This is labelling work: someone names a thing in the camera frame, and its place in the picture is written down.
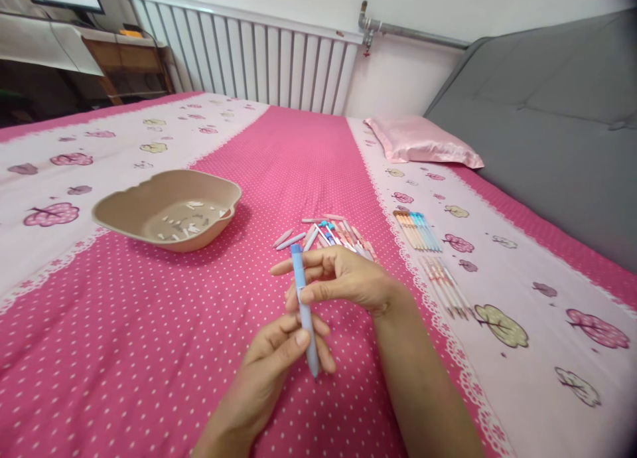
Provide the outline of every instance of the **satin pillowcase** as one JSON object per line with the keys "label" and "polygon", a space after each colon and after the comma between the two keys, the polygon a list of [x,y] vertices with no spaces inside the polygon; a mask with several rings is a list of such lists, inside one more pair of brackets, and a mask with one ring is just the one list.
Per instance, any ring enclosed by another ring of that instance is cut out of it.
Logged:
{"label": "satin pillowcase", "polygon": [[420,116],[373,117],[365,120],[385,149],[390,163],[432,161],[484,167],[469,145]]}

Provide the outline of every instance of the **bed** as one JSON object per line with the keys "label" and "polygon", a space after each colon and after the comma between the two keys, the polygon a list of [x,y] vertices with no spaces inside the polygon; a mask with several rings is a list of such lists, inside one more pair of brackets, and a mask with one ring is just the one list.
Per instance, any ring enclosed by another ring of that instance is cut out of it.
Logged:
{"label": "bed", "polygon": [[[629,438],[635,276],[465,167],[391,165],[361,119],[216,94],[0,141],[3,457],[187,455],[256,331],[284,313],[289,284],[268,270],[288,253],[272,242],[325,212],[355,224],[414,294],[487,456],[612,456]],[[176,168],[243,189],[208,247],[174,254],[92,222],[103,196]],[[426,214],[481,320],[443,311],[399,207]],[[367,314],[315,311],[338,372],[315,384],[294,367],[255,456],[406,456]],[[522,332],[503,332],[510,321]]]}

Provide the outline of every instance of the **white wall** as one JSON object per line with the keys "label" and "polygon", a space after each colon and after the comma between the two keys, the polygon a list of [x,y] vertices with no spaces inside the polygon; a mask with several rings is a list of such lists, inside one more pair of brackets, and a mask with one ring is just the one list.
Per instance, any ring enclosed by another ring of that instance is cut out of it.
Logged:
{"label": "white wall", "polygon": [[[296,21],[358,31],[362,0],[199,0]],[[368,0],[368,16],[460,38],[535,28],[602,15],[633,6],[632,0]],[[105,27],[118,27],[116,0],[102,0]],[[346,114],[422,114],[460,54],[396,37],[376,36],[371,56],[356,61]]]}

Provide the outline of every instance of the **metal pipe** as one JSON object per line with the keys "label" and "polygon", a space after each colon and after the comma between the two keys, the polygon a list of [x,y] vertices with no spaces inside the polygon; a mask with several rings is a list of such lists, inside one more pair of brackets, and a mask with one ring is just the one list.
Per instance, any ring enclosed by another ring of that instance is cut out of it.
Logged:
{"label": "metal pipe", "polygon": [[368,41],[366,44],[368,50],[372,45],[372,35],[375,32],[389,33],[390,35],[396,35],[397,37],[412,38],[414,40],[449,46],[460,50],[466,50],[469,45],[471,45],[470,42],[463,40],[457,40],[455,38],[444,37],[443,35],[435,35],[433,33],[426,33],[419,30],[399,27],[397,25],[392,25],[391,23],[383,23],[378,20],[373,20],[365,16],[366,10],[367,0],[363,0],[362,5],[360,6],[360,14],[358,15],[358,26],[364,29],[367,33],[366,37],[368,38]]}

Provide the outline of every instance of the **lace trim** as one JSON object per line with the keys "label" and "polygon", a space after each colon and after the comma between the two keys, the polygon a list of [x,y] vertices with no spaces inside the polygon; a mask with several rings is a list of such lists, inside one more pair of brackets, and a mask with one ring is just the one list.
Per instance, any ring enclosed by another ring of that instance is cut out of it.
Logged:
{"label": "lace trim", "polygon": [[389,230],[393,234],[394,240],[398,245],[400,256],[405,261],[407,270],[409,270],[413,275],[414,285],[418,288],[418,290],[420,290],[420,292],[422,292],[422,302],[424,306],[431,312],[431,322],[436,331],[446,339],[447,353],[449,353],[449,356],[458,365],[458,367],[460,367],[459,382],[464,391],[464,396],[478,408],[477,422],[480,429],[495,452],[505,457],[515,456],[511,444],[504,433],[504,428],[500,424],[500,421],[493,412],[490,404],[486,401],[486,396],[482,391],[482,386],[478,381],[478,376],[473,366],[468,361],[462,346],[454,336],[451,327],[447,323],[447,319],[441,313],[438,303],[428,294],[427,286],[422,280],[419,268],[411,261],[411,255],[407,251],[405,242],[401,238],[401,232],[398,230],[395,220],[393,219],[393,214],[391,212],[392,206],[389,205],[383,197],[382,188],[376,182],[372,168],[367,162],[358,141],[356,141],[356,146],[365,164],[365,168],[367,169],[367,173],[372,182],[374,191],[376,192],[378,202],[385,214],[385,219],[389,224]]}
{"label": "lace trim", "polygon": [[462,186],[464,186],[466,189],[468,189],[471,192],[471,194],[473,194],[476,198],[478,198],[480,200],[480,202],[482,204],[486,205],[492,212],[495,212],[500,218],[504,219],[508,224],[513,226],[518,232],[520,232],[525,237],[527,237],[530,240],[532,240],[533,242],[535,242],[539,247],[544,249],[546,252],[551,254],[555,259],[559,260],[563,265],[567,266],[570,270],[575,272],[581,279],[584,279],[586,282],[590,283],[595,289],[597,289],[609,301],[611,301],[615,305],[619,306],[619,308],[622,309],[631,319],[637,320],[637,310],[633,309],[629,304],[623,302],[622,299],[619,299],[619,298],[615,297],[610,291],[606,290],[601,285],[598,285],[595,282],[593,282],[589,277],[587,277],[585,274],[583,274],[579,270],[577,270],[577,269],[573,268],[572,266],[570,266],[568,264],[568,262],[566,262],[561,257],[556,256],[551,250],[549,250],[549,249],[545,248],[544,246],[542,246],[534,237],[529,236],[524,231],[524,229],[522,229],[519,226],[517,226],[512,220],[510,220],[508,217],[506,217],[497,208],[493,207],[490,202],[488,202],[475,189],[473,189],[473,187],[469,183],[467,183],[462,177],[460,177],[452,168],[446,168],[446,169],[450,173],[452,173],[457,179],[459,179],[460,183],[462,184]]}
{"label": "lace trim", "polygon": [[[191,97],[192,97],[192,95],[189,95],[185,99],[190,99]],[[257,116],[253,121],[245,124],[235,135],[229,136],[225,140],[217,143],[217,145],[216,145],[216,147],[214,149],[211,149],[210,151],[201,153],[201,154],[197,155],[193,160],[187,162],[184,165],[184,168],[191,169],[193,166],[195,166],[195,164],[197,164],[197,162],[199,162],[200,160],[202,160],[203,158],[205,158],[209,154],[212,154],[217,149],[219,149],[222,146],[224,146],[232,138],[234,138],[234,137],[238,136],[239,134],[243,133],[246,130],[247,127],[251,126],[255,121],[257,121],[257,119],[259,119],[261,116],[263,116],[268,109],[269,109],[269,106],[267,106],[263,110],[263,112],[259,116]],[[118,114],[113,114],[111,116],[120,116],[120,115],[125,115],[125,114],[132,114],[132,113],[136,113],[137,111],[138,110],[135,110],[133,112],[122,112],[122,113],[118,113]],[[87,123],[82,123],[82,124],[91,124],[94,121],[98,121],[100,119],[103,119],[103,118],[99,117],[99,118],[91,119]],[[43,131],[54,131],[55,129],[58,129],[58,128],[55,127],[53,129],[47,129],[47,130],[43,130]],[[40,287],[42,287],[48,281],[49,277],[52,274],[56,273],[57,271],[60,271],[60,270],[64,269],[66,266],[71,264],[71,262],[73,262],[75,260],[75,256],[77,256],[80,252],[83,252],[83,251],[85,251],[87,249],[90,249],[91,246],[95,243],[95,241],[100,236],[103,236],[104,234],[106,234],[108,232],[111,232],[111,231],[109,229],[107,229],[107,228],[103,228],[101,226],[97,226],[96,225],[96,230],[94,232],[92,232],[91,234],[89,234],[85,238],[81,239],[80,241],[77,241],[69,250],[64,252],[61,256],[58,256],[57,258],[53,259],[51,262],[49,262],[48,264],[43,266],[37,272],[31,274],[30,276],[27,276],[25,278],[25,280],[20,282],[20,284],[16,285],[14,288],[9,290],[9,292],[4,294],[4,296],[0,297],[0,315],[5,314],[13,306],[13,304],[15,303],[15,301],[19,297],[21,297],[23,295],[26,295],[26,294],[28,294],[30,292],[33,292],[34,290],[39,289]]]}
{"label": "lace trim", "polygon": [[98,239],[98,237],[103,236],[107,232],[109,232],[108,229],[101,226],[96,226],[95,232],[86,236],[84,239],[77,241],[69,250],[64,252],[61,256],[53,259],[51,262],[42,267],[42,269],[28,276],[26,280],[16,285],[12,290],[5,294],[2,299],[0,299],[0,315],[5,314],[15,303],[18,297],[24,294],[28,294],[29,292],[33,292],[35,289],[39,289],[40,287],[42,287],[46,283],[46,281],[48,281],[48,278],[51,276],[51,274],[64,269],[66,266],[74,261],[75,256],[77,256],[80,252],[89,249]]}

